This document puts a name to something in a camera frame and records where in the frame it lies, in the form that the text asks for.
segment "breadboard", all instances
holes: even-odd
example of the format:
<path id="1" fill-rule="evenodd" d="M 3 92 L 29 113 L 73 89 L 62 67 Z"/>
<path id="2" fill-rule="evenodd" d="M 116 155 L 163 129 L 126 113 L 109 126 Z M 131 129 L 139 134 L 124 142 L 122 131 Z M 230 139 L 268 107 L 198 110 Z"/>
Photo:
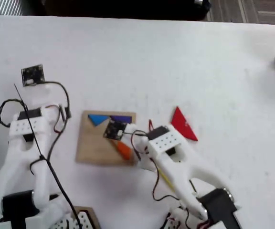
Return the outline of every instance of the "breadboard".
<path id="1" fill-rule="evenodd" d="M 117 149 L 118 142 L 103 137 L 109 120 L 94 126 L 88 115 L 131 116 L 132 123 L 136 121 L 136 114 L 131 112 L 84 111 L 80 123 L 76 161 L 106 166 L 132 166 L 133 153 L 130 158 L 124 159 Z"/>
<path id="2" fill-rule="evenodd" d="M 75 207 L 79 221 L 83 229 L 100 229 L 100 224 L 92 208 Z M 79 229 L 77 220 L 73 214 L 67 214 L 59 222 L 56 222 L 50 229 Z"/>

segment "black object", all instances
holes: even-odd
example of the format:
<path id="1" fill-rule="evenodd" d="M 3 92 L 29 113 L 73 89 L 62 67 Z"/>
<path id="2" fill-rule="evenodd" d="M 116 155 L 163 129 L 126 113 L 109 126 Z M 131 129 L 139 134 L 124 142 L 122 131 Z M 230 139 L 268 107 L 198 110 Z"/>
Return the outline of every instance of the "black object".
<path id="1" fill-rule="evenodd" d="M 171 155 L 176 154 L 176 149 L 175 149 L 175 147 L 173 147 L 173 148 L 171 148 L 171 149 L 169 149 L 169 150 L 166 150 L 166 153 L 167 153 L 168 156 L 171 156 Z"/>
<path id="2" fill-rule="evenodd" d="M 29 118 L 36 118 L 36 117 L 41 117 L 41 109 L 37 108 L 34 110 L 28 110 L 27 113 L 25 111 L 21 111 L 19 114 L 18 120 L 23 120 L 23 119 L 28 119 Z"/>
<path id="3" fill-rule="evenodd" d="M 4 221 L 10 221 L 14 229 L 26 229 L 25 219 L 40 212 L 32 202 L 32 190 L 5 196 L 2 206 Z"/>
<path id="4" fill-rule="evenodd" d="M 165 126 L 159 126 L 156 129 L 153 129 L 150 131 L 146 136 L 148 137 L 149 141 L 156 139 L 157 137 L 162 136 L 163 134 L 166 134 L 169 132 L 169 129 L 167 129 Z"/>
<path id="5" fill-rule="evenodd" d="M 41 109 L 37 108 L 37 109 L 34 109 L 34 110 L 27 110 L 27 112 L 21 111 L 20 114 L 19 114 L 18 120 L 23 120 L 23 119 L 28 119 L 28 118 L 36 118 L 36 117 L 41 117 L 41 116 L 42 116 Z M 24 137 L 26 142 L 32 142 L 33 139 L 34 139 L 32 133 L 23 135 L 23 137 Z"/>
<path id="6" fill-rule="evenodd" d="M 236 206 L 225 190 L 217 188 L 199 201 L 208 211 L 211 225 L 222 221 L 226 229 L 241 229 L 233 214 L 237 210 Z"/>
<path id="7" fill-rule="evenodd" d="M 42 64 L 21 69 L 23 87 L 36 85 L 44 82 L 44 72 Z"/>
<path id="8" fill-rule="evenodd" d="M 122 139 L 126 126 L 127 126 L 127 123 L 110 120 L 104 132 L 104 137 L 108 139 L 120 141 Z"/>
<path id="9" fill-rule="evenodd" d="M 53 16 L 196 21 L 205 18 L 211 4 L 209 0 L 203 0 L 202 4 L 195 3 L 195 0 L 46 0 L 45 8 L 47 14 Z"/>
<path id="10" fill-rule="evenodd" d="M 160 227 L 160 229 L 164 229 L 164 228 L 165 228 L 165 226 L 166 226 L 166 224 L 167 224 L 167 222 L 168 222 L 168 217 L 169 217 L 170 215 L 171 215 L 171 213 L 169 212 L 169 213 L 167 214 L 166 218 L 165 218 L 165 221 L 164 221 L 164 223 L 163 223 L 163 226 Z"/>

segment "blue triangle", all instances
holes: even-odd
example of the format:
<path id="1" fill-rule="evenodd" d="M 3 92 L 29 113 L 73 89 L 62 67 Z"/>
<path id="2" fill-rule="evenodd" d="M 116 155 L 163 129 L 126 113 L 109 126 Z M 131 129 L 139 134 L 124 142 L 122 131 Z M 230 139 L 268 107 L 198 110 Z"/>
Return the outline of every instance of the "blue triangle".
<path id="1" fill-rule="evenodd" d="M 106 115 L 99 115 L 99 114 L 88 114 L 88 118 L 92 121 L 94 126 L 98 126 L 99 124 L 103 123 L 105 120 L 109 118 Z"/>
<path id="2" fill-rule="evenodd" d="M 132 117 L 131 116 L 119 116 L 119 115 L 112 115 L 112 120 L 119 121 L 123 123 L 132 123 Z"/>

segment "red triangle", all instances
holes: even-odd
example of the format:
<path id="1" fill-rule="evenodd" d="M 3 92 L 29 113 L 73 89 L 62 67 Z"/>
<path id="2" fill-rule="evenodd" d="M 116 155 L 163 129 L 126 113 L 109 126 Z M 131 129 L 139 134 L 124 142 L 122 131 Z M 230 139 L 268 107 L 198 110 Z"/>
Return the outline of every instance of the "red triangle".
<path id="1" fill-rule="evenodd" d="M 193 130 L 191 129 L 189 123 L 186 121 L 184 115 L 182 114 L 181 110 L 178 107 L 176 107 L 174 116 L 172 117 L 171 124 L 185 138 L 193 140 L 193 141 L 198 141 L 198 139 L 197 139 L 196 135 L 194 134 Z"/>

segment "floor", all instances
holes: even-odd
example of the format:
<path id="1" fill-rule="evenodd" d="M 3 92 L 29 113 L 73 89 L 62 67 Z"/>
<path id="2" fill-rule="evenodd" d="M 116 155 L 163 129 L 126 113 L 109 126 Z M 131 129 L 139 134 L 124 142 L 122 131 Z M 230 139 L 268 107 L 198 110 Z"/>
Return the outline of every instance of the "floor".
<path id="1" fill-rule="evenodd" d="M 204 21 L 275 24 L 275 0 L 210 0 Z"/>

